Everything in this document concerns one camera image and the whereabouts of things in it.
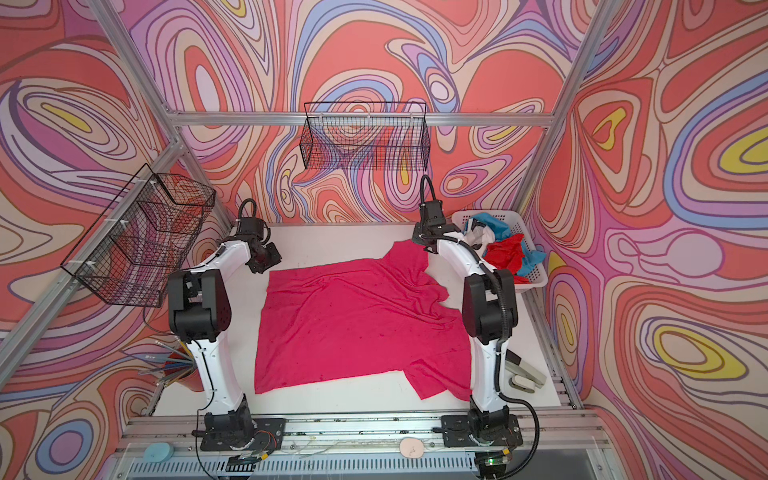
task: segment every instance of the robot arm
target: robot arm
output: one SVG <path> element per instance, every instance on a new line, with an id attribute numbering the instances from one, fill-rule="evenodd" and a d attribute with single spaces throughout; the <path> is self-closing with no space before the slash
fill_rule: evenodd
<path id="1" fill-rule="evenodd" d="M 423 195 L 425 182 L 432 190 L 429 201 Z M 233 437 L 237 441 L 228 442 L 233 447 L 252 438 L 253 428 L 249 427 L 250 411 L 235 378 L 227 343 L 232 314 L 224 282 L 240 265 L 262 273 L 280 262 L 274 244 L 266 244 L 266 224 L 255 217 L 244 219 L 242 209 L 234 236 L 225 239 L 200 265 L 173 273 L 168 279 L 170 327 L 187 344 L 200 370 L 209 403 L 206 428 L 237 431 Z M 435 199 L 427 176 L 422 179 L 420 212 L 412 240 L 440 255 L 464 278 L 462 318 L 472 338 L 473 368 L 468 430 L 478 445 L 491 445 L 508 431 L 507 402 L 522 402 L 505 397 L 499 385 L 511 329 L 518 322 L 514 277 L 481 259 L 459 229 L 445 220 L 442 202 Z M 521 437 L 514 445 L 508 439 L 510 449 L 521 443 Z"/>

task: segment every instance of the psychedelic wall pattern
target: psychedelic wall pattern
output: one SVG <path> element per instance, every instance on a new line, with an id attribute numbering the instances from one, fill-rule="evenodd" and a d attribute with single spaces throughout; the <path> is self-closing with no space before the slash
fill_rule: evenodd
<path id="1" fill-rule="evenodd" d="M 432 138 L 429 174 L 446 215 L 505 209 L 533 158 L 539 127 L 459 127 L 455 146 Z M 420 172 L 304 170 L 300 127 L 185 127 L 182 134 L 237 215 L 252 197 L 269 222 L 418 220 Z"/>
<path id="2" fill-rule="evenodd" d="M 121 18 L 174 110 L 420 98 L 489 112 L 535 98 L 531 111 L 551 111 L 595 3 L 155 0 L 121 2 Z"/>
<path id="3" fill-rule="evenodd" d="M 415 100 L 445 113 L 533 113 L 554 106 L 593 10 L 591 2 L 175 0 L 126 3 L 121 18 L 179 111 Z M 417 175 L 305 172 L 300 133 L 183 129 L 233 212 L 254 197 L 272 222 L 415 219 Z M 430 174 L 446 213 L 509 207 L 540 136 L 528 127 L 433 128 Z"/>
<path id="4" fill-rule="evenodd" d="M 768 4 L 631 0 L 526 210 L 631 478 L 768 477 Z"/>
<path id="5" fill-rule="evenodd" d="M 166 144 L 80 2 L 13 3 L 0 2 L 2 338 Z M 206 222 L 188 262 L 210 251 L 218 230 Z M 165 309 L 106 306 L 77 292 L 0 393 L 0 478 L 95 477 L 154 391 L 122 352 L 157 349 L 142 320 L 162 330 L 166 318 Z"/>

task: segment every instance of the mesh basket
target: mesh basket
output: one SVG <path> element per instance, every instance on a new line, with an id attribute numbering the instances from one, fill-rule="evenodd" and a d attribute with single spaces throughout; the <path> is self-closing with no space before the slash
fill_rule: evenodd
<path id="1" fill-rule="evenodd" d="M 426 171 L 429 165 L 426 104 L 321 101 L 304 109 L 300 150 L 308 170 Z"/>
<path id="2" fill-rule="evenodd" d="M 137 188 L 136 201 L 73 276 L 104 303 L 157 307 L 168 275 L 181 268 L 216 193 L 176 174 L 152 174 Z"/>

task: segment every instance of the mounting plate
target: mounting plate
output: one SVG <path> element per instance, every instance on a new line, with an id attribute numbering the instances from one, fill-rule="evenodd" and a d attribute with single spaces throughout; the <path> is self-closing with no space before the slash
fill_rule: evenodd
<path id="1" fill-rule="evenodd" d="M 275 450 L 280 450 L 280 448 L 283 446 L 283 433 L 286 429 L 286 420 L 285 419 L 252 419 L 253 420 L 253 428 L 255 430 L 262 430 L 265 432 L 271 433 L 275 440 L 277 441 L 277 445 L 275 446 Z M 201 452 L 222 452 L 224 450 L 229 451 L 229 448 L 227 447 L 227 439 L 224 436 L 223 433 L 219 438 L 212 438 L 210 435 L 205 435 L 202 440 L 200 440 L 200 451 Z M 257 433 L 256 438 L 253 440 L 253 443 L 248 446 L 246 450 L 263 450 L 266 449 L 267 443 L 273 443 L 272 437 L 267 435 L 266 433 Z"/>
<path id="2" fill-rule="evenodd" d="M 469 421 L 466 415 L 444 415 L 440 417 L 442 427 L 442 442 L 446 447 L 477 447 L 478 444 L 469 436 Z M 512 432 L 512 438 L 515 440 L 514 449 L 523 444 L 523 435 L 520 432 L 518 418 L 514 415 L 509 416 L 509 429 Z M 507 446 L 506 440 L 500 438 L 491 445 L 494 447 Z"/>

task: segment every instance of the pink cloth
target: pink cloth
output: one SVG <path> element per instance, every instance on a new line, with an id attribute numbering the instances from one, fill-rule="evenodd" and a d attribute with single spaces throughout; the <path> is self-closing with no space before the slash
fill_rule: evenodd
<path id="1" fill-rule="evenodd" d="M 402 370 L 422 399 L 447 389 L 469 400 L 469 337 L 427 263 L 407 240 L 380 260 L 271 270 L 256 393 Z"/>

